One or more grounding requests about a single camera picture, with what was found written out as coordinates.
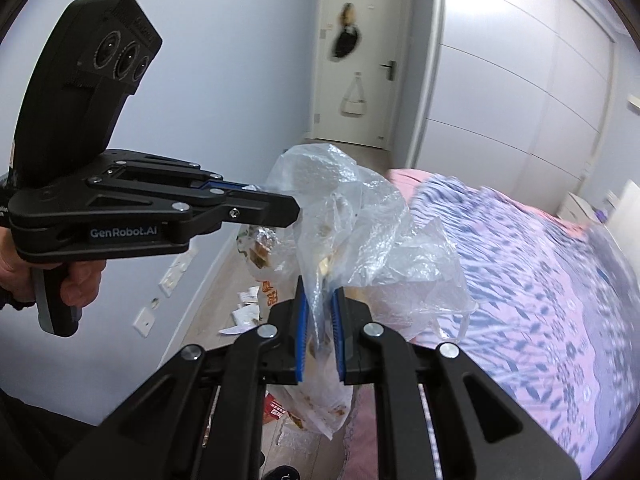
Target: door frame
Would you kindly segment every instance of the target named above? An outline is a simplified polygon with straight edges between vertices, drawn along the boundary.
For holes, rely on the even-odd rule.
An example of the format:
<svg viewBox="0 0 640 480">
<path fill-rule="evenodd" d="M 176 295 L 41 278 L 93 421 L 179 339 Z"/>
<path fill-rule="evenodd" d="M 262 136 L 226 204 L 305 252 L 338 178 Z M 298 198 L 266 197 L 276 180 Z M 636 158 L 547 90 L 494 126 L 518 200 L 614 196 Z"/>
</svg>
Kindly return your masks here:
<svg viewBox="0 0 640 480">
<path fill-rule="evenodd" d="M 397 90 L 396 95 L 393 98 L 393 102 L 391 105 L 391 112 L 389 117 L 389 124 L 386 130 L 385 136 L 385 144 L 383 149 L 390 150 L 392 147 L 392 137 L 395 133 L 395 126 L 398 121 L 398 113 L 399 113 L 399 104 L 402 93 L 402 84 L 404 83 L 404 75 L 406 72 L 406 59 L 407 54 L 409 52 L 409 43 L 410 43 L 410 25 L 411 25 L 411 17 L 413 12 L 414 0 L 408 0 L 407 7 L 404 13 L 404 16 L 401 18 L 400 23 L 400 36 L 402 38 L 402 45 L 400 47 L 399 59 L 398 59 L 398 78 L 396 78 Z M 314 29 L 314 60 L 313 60 L 313 79 L 312 79 L 312 89 L 311 89 L 311 114 L 309 116 L 309 130 L 306 134 L 306 138 L 315 139 L 314 130 L 316 127 L 315 116 L 316 110 L 318 109 L 318 98 L 320 95 L 319 92 L 319 83 L 320 83 L 320 69 L 322 66 L 321 60 L 319 58 L 321 49 L 320 42 L 324 41 L 320 39 L 320 32 L 322 31 L 322 0 L 316 0 L 316 28 Z"/>
</svg>

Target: door handle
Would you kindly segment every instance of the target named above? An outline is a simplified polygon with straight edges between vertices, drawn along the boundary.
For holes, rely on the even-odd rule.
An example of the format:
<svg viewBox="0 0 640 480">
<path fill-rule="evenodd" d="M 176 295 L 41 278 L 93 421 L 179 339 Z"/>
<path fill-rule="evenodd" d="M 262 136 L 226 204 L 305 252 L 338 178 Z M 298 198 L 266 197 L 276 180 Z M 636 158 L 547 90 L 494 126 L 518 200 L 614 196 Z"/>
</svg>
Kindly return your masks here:
<svg viewBox="0 0 640 480">
<path fill-rule="evenodd" d="M 396 62 L 391 60 L 389 61 L 388 65 L 380 65 L 383 68 L 388 69 L 388 72 L 386 74 L 386 79 L 388 81 L 395 81 L 396 79 Z"/>
</svg>

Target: white bag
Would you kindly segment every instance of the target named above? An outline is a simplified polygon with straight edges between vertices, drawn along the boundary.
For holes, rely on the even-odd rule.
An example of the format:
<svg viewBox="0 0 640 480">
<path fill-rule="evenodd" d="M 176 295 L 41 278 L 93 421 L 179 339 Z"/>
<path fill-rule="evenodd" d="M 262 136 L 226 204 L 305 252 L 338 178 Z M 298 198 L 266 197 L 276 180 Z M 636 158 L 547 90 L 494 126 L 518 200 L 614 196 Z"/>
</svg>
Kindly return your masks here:
<svg viewBox="0 0 640 480">
<path fill-rule="evenodd" d="M 290 227 L 244 226 L 238 250 L 263 283 L 268 309 L 294 297 L 302 276 L 309 305 L 304 380 L 270 386 L 302 428 L 327 437 L 346 420 L 352 388 L 339 381 L 328 298 L 341 286 L 366 288 L 373 319 L 411 338 L 438 314 L 467 317 L 477 305 L 466 290 L 456 248 L 439 221 L 418 230 L 400 192 L 331 144 L 294 146 L 261 189 L 293 196 Z"/>
<path fill-rule="evenodd" d="M 358 88 L 359 95 L 352 96 L 351 94 L 356 87 Z M 362 86 L 360 72 L 356 72 L 353 82 L 349 86 L 347 93 L 342 98 L 340 111 L 347 116 L 361 116 L 367 113 L 367 101 L 364 99 L 364 88 Z"/>
</svg>

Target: pink bedsheet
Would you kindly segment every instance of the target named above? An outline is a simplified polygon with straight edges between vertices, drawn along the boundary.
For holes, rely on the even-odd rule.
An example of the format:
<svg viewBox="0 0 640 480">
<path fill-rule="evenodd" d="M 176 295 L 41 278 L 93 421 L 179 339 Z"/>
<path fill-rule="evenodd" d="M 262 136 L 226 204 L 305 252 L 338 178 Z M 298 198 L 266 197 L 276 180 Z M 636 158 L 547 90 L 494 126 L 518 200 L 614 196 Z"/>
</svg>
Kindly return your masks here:
<svg viewBox="0 0 640 480">
<path fill-rule="evenodd" d="M 431 175 L 431 173 L 423 170 L 389 170 L 386 173 L 386 179 L 398 188 L 398 191 L 400 191 L 406 202 L 409 203 L 411 201 L 411 198 L 414 196 L 417 187 L 425 180 L 427 180 Z M 511 198 L 509 198 L 509 200 L 511 203 L 513 203 L 513 205 L 517 206 L 523 211 L 529 211 L 552 220 L 553 222 L 561 226 L 565 230 L 565 232 L 567 232 L 567 234 L 571 236 L 579 236 L 584 231 L 583 226 L 579 226 L 578 224 L 573 224 L 571 222 L 565 222 L 564 220 L 556 218 L 555 216 L 551 216 L 549 213 L 545 213 L 544 211 L 541 211 L 540 209 L 529 205 L 521 204 L 520 202 L 516 202 Z"/>
<path fill-rule="evenodd" d="M 390 170 L 386 174 L 386 178 L 398 188 L 409 203 L 417 187 L 431 175 L 431 173 L 421 170 Z M 582 226 L 561 221 L 539 209 L 506 198 L 521 210 L 532 212 L 555 222 L 569 236 L 579 236 L 584 230 Z M 372 388 L 361 388 L 358 392 L 354 412 L 345 434 L 345 449 L 347 458 L 340 476 L 342 480 L 373 480 L 378 477 L 375 400 Z"/>
</svg>

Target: floral blanket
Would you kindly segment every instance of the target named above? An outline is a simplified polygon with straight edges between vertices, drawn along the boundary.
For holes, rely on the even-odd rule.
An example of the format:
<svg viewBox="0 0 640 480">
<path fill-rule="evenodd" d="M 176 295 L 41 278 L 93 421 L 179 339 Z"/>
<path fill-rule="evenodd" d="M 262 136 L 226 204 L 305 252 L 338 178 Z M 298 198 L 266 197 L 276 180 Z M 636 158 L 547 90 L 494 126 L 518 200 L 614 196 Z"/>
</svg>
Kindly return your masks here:
<svg viewBox="0 0 640 480">
<path fill-rule="evenodd" d="M 640 292 L 608 231 L 568 228 L 495 190 L 439 175 L 420 185 L 410 209 L 420 225 L 440 217 L 479 303 L 461 348 L 588 478 L 640 402 Z M 415 342 L 433 347 L 460 321 L 441 319 L 442 334 Z M 359 478 L 348 462 L 343 478 Z"/>
</svg>

